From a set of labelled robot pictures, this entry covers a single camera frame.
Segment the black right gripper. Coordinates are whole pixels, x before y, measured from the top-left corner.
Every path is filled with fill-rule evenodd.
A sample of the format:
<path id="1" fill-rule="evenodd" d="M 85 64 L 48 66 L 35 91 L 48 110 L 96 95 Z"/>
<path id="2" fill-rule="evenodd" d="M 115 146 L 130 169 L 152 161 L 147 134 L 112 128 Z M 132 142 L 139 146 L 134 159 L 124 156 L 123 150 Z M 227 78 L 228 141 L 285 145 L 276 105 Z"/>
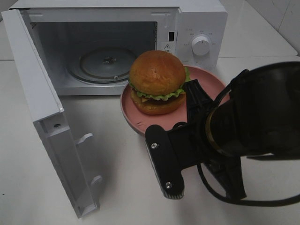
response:
<path id="1" fill-rule="evenodd" d="M 183 89 L 187 123 L 179 122 L 169 131 L 151 125 L 145 133 L 163 195 L 181 199 L 185 188 L 181 172 L 195 165 L 206 188 L 219 199 L 245 198 L 233 103 L 211 111 L 213 100 L 197 79 L 184 83 Z"/>

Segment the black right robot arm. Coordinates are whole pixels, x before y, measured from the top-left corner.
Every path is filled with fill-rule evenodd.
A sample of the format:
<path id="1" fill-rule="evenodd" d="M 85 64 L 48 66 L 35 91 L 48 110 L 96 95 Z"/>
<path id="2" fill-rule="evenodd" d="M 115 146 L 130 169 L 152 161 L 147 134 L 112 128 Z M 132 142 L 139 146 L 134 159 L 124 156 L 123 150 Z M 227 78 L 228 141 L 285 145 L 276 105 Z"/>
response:
<path id="1" fill-rule="evenodd" d="M 235 205 L 278 207 L 298 195 L 247 200 L 241 157 L 261 161 L 300 157 L 300 64 L 281 62 L 243 70 L 215 99 L 197 80 L 184 84 L 187 121 L 171 130 L 151 125 L 145 141 L 158 183 L 168 199 L 184 195 L 183 169 L 196 166 L 208 191 Z"/>

